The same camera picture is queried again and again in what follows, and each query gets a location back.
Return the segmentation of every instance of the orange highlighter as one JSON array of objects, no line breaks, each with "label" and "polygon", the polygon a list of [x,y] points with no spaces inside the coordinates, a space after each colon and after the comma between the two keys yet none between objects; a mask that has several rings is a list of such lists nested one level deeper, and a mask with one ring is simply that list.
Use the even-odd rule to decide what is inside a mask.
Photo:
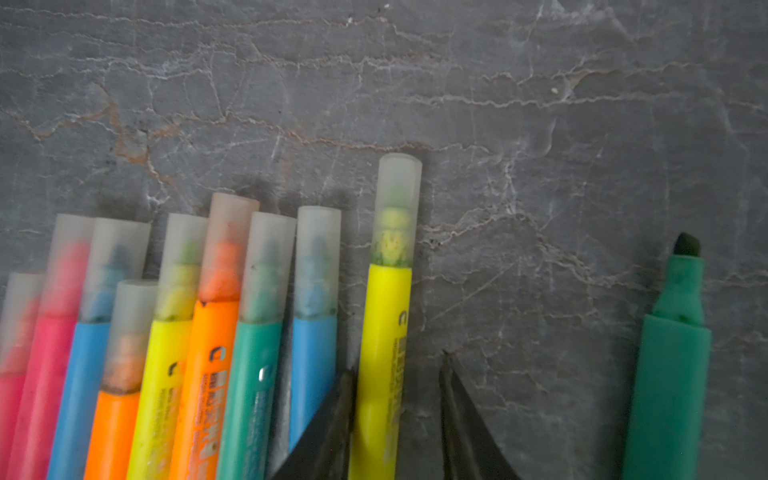
[{"label": "orange highlighter", "polygon": [[259,202],[215,193],[181,388],[170,480],[214,480],[250,218]]},{"label": "orange highlighter", "polygon": [[125,480],[156,299],[155,281],[118,284],[84,480]]}]

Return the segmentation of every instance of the table surface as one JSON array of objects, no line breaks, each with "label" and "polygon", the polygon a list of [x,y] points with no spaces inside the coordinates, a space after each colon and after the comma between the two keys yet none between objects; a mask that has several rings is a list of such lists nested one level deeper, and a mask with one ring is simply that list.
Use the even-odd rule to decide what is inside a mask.
[{"label": "table surface", "polygon": [[45,264],[60,212],[153,221],[156,276],[167,213],[214,191],[337,207],[353,366],[378,159],[405,151],[424,174],[398,478],[442,478],[443,350],[523,478],[617,478],[682,230],[713,330],[699,478],[768,477],[763,2],[3,4],[3,282]]}]

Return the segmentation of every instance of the highlighter cap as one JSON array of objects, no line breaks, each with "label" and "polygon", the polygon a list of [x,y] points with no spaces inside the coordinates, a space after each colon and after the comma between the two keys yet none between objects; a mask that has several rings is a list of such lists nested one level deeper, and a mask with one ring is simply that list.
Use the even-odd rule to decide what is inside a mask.
[{"label": "highlighter cap", "polygon": [[208,219],[170,214],[160,265],[155,319],[192,320]]},{"label": "highlighter cap", "polygon": [[379,162],[371,263],[410,268],[422,162],[407,154],[387,154]]},{"label": "highlighter cap", "polygon": [[256,212],[250,224],[240,321],[266,324],[283,320],[296,219]]},{"label": "highlighter cap", "polygon": [[293,315],[315,319],[336,315],[339,295],[341,210],[299,208]]},{"label": "highlighter cap", "polygon": [[45,275],[11,273],[0,316],[0,375],[27,370]]},{"label": "highlighter cap", "polygon": [[216,192],[210,202],[200,289],[203,303],[240,299],[250,218],[259,201]]},{"label": "highlighter cap", "polygon": [[157,299],[154,280],[123,280],[114,299],[101,389],[114,395],[141,390]]},{"label": "highlighter cap", "polygon": [[139,278],[144,269],[149,229],[149,223],[96,219],[83,287],[81,323],[111,321],[118,283]]},{"label": "highlighter cap", "polygon": [[59,214],[40,304],[42,316],[77,318],[96,219]]}]

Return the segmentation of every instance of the highlighter pen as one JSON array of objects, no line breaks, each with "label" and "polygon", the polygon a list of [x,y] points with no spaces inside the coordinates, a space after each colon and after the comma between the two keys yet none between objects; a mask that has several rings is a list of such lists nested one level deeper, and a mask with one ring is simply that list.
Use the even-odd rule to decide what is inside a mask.
[{"label": "highlighter pen", "polygon": [[207,218],[168,217],[128,480],[168,478],[207,226]]},{"label": "highlighter pen", "polygon": [[421,176],[410,155],[379,162],[349,480],[395,478]]},{"label": "highlighter pen", "polygon": [[153,280],[118,283],[84,480],[125,480],[156,299]]},{"label": "highlighter pen", "polygon": [[56,217],[6,480],[43,480],[48,473],[94,224]]},{"label": "highlighter pen", "polygon": [[99,385],[104,374],[115,289],[122,280],[141,276],[149,230],[149,223],[96,219],[48,480],[83,478]]},{"label": "highlighter pen", "polygon": [[623,480],[694,480],[712,332],[704,326],[699,240],[682,233],[667,280],[645,316]]},{"label": "highlighter pen", "polygon": [[250,217],[259,202],[215,193],[184,367],[172,480],[214,480],[237,328]]},{"label": "highlighter pen", "polygon": [[8,471],[45,275],[11,273],[0,316],[0,478]]},{"label": "highlighter pen", "polygon": [[217,478],[264,478],[295,236],[295,218],[253,214]]},{"label": "highlighter pen", "polygon": [[290,450],[333,387],[341,210],[299,208],[293,294]]}]

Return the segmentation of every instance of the pink highlighter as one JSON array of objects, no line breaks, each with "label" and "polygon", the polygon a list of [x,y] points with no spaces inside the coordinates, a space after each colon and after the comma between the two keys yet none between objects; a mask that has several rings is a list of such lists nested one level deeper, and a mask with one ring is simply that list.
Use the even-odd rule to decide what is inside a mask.
[{"label": "pink highlighter", "polygon": [[94,219],[59,214],[4,480],[45,480],[69,350],[80,311]]},{"label": "pink highlighter", "polygon": [[11,441],[27,374],[45,275],[11,273],[0,316],[0,478],[8,469]]}]

